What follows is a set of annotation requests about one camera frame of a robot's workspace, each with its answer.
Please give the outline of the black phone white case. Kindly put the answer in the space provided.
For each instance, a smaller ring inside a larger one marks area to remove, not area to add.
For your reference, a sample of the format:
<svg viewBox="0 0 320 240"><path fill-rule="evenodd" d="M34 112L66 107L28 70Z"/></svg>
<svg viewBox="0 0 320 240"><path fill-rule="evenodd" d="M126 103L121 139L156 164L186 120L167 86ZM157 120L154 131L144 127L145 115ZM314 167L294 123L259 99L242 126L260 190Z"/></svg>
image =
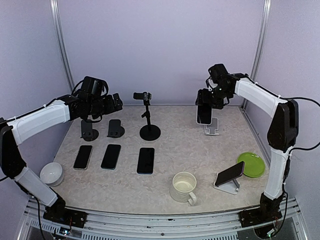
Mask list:
<svg viewBox="0 0 320 240"><path fill-rule="evenodd" d="M196 123L199 125L212 124L212 107L210 105L198 105L196 110Z"/></svg>

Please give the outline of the dark grey phone stand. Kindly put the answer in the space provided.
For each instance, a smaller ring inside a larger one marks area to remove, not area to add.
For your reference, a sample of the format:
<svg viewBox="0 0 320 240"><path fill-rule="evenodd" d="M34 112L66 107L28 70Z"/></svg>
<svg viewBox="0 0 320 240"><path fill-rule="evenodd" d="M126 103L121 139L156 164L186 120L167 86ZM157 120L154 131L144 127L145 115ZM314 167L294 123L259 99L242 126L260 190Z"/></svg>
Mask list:
<svg viewBox="0 0 320 240"><path fill-rule="evenodd" d="M111 119L108 123L108 133L109 138L120 138L125 134L125 129L121 126L120 119Z"/></svg>

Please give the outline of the grey round-base phone stand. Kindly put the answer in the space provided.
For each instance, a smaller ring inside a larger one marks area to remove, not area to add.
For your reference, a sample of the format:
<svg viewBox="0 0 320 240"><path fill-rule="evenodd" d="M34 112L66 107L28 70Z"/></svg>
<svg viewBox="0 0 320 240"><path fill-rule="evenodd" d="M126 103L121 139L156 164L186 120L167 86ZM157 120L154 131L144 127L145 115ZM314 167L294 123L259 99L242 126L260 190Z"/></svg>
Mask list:
<svg viewBox="0 0 320 240"><path fill-rule="evenodd" d="M99 137L99 132L98 130L93 129L92 122L86 122L85 120L81 120L80 129L81 138L86 142L94 141Z"/></svg>

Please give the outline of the tall black clamp stand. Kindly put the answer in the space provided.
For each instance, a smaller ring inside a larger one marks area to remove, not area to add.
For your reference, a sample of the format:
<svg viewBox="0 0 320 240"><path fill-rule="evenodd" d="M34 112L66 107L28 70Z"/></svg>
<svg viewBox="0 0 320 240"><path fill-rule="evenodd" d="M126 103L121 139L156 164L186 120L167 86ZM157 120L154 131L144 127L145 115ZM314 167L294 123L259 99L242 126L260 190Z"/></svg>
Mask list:
<svg viewBox="0 0 320 240"><path fill-rule="evenodd" d="M152 99L152 94L149 92L134 92L133 99L143 100L143 105L145 106L145 112L141 115L142 118L146 118L147 125L143 126L140 131L140 137L145 141L155 141L161 135L161 130L158 126L151 124L151 114L149 111L150 100Z"/></svg>

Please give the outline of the black phone landscape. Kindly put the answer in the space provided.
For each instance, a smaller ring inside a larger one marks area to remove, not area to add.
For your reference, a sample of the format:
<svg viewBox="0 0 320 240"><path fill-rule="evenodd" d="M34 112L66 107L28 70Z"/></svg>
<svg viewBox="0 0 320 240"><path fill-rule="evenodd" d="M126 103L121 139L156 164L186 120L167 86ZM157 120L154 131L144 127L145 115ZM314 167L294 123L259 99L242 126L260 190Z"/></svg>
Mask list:
<svg viewBox="0 0 320 240"><path fill-rule="evenodd" d="M109 144L104 153L100 167L102 169L114 170L121 151L121 145Z"/></svg>

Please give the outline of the black phone blue edge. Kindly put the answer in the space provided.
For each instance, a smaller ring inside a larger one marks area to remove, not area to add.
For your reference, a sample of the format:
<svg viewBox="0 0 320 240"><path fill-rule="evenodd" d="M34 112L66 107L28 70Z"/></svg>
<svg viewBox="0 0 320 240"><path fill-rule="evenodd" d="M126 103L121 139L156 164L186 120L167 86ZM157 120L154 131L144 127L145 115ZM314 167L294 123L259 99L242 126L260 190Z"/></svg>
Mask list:
<svg viewBox="0 0 320 240"><path fill-rule="evenodd" d="M151 175L154 169L155 149L153 147L142 147L139 150L137 173Z"/></svg>

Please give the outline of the black phone white edge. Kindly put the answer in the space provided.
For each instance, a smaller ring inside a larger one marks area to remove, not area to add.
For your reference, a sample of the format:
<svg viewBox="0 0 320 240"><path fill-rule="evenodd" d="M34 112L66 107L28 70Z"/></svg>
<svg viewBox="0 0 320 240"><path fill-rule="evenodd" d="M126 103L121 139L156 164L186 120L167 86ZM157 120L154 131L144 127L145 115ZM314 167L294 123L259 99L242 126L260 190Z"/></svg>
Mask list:
<svg viewBox="0 0 320 240"><path fill-rule="evenodd" d="M81 145L77 153L76 159L73 164L75 170L86 170L91 158L93 146L92 145Z"/></svg>

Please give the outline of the purple phone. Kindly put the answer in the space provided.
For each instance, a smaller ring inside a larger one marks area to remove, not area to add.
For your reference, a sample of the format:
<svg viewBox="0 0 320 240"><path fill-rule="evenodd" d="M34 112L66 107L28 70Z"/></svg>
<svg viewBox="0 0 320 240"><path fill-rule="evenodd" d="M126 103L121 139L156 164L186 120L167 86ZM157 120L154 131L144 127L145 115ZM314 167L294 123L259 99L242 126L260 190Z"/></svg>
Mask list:
<svg viewBox="0 0 320 240"><path fill-rule="evenodd" d="M239 163L229 167L228 169L219 172L215 180L214 185L219 187L225 183L236 180L241 177L244 173L245 162L240 161Z"/></svg>

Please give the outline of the white folding phone stand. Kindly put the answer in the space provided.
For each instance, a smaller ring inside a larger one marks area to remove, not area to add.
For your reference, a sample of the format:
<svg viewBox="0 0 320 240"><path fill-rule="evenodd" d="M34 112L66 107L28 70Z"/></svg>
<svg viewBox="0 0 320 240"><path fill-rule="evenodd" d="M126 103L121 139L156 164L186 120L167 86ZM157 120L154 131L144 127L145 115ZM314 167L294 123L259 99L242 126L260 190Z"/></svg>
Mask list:
<svg viewBox="0 0 320 240"><path fill-rule="evenodd" d="M240 184L236 179L228 181L220 186L216 185L216 182L213 183L213 187L217 190L220 190L225 193L229 193L232 195L237 195L240 189Z"/></svg>

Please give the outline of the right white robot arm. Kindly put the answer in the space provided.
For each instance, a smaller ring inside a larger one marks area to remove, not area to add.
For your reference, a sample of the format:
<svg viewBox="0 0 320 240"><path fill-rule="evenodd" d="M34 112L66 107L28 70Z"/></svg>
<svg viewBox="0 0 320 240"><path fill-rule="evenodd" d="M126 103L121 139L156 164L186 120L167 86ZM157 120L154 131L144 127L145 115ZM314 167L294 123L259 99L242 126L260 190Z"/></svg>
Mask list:
<svg viewBox="0 0 320 240"><path fill-rule="evenodd" d="M285 181L290 171L290 151L293 150L299 132L299 105L295 100L285 100L251 80L242 73L211 76L207 87L199 89L195 104L197 123L211 115L213 109L223 109L225 99L234 95L253 103L272 119L267 132L271 151L268 181L261 194L259 208L239 213L243 227L282 218L280 203L287 197Z"/></svg>

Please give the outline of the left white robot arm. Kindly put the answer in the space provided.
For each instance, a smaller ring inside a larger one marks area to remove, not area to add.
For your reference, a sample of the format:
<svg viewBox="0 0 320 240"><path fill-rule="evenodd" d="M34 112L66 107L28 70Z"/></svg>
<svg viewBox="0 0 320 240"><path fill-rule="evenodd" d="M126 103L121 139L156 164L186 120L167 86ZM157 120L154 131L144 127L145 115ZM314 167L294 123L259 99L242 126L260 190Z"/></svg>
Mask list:
<svg viewBox="0 0 320 240"><path fill-rule="evenodd" d="M0 169L22 191L45 205L48 218L66 222L70 218L66 202L40 179L41 167L54 159L67 132L64 124L88 116L99 118L122 108L117 93L92 100L67 94L20 116L1 118Z"/></svg>

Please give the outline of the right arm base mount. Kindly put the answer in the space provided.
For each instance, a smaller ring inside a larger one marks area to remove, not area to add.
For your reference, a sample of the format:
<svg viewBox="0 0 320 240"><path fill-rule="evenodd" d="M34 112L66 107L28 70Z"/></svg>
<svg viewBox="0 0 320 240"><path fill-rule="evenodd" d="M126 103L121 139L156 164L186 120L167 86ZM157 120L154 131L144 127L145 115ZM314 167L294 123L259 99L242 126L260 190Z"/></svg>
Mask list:
<svg viewBox="0 0 320 240"><path fill-rule="evenodd" d="M263 213L260 208L245 209L243 211L240 211L238 215L242 228L264 224L267 222L275 221L276 218L282 218L282 213L280 210Z"/></svg>

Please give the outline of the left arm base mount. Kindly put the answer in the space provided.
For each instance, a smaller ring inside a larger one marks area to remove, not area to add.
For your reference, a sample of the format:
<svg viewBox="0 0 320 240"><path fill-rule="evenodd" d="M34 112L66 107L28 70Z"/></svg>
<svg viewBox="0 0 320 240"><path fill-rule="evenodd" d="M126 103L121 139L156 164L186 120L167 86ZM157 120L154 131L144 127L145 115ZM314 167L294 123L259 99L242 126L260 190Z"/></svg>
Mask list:
<svg viewBox="0 0 320 240"><path fill-rule="evenodd" d="M87 215L88 214L84 211L66 208L61 216L54 215L52 212L46 210L43 214L43 218L55 223L68 225L69 227L83 229L87 220Z"/></svg>

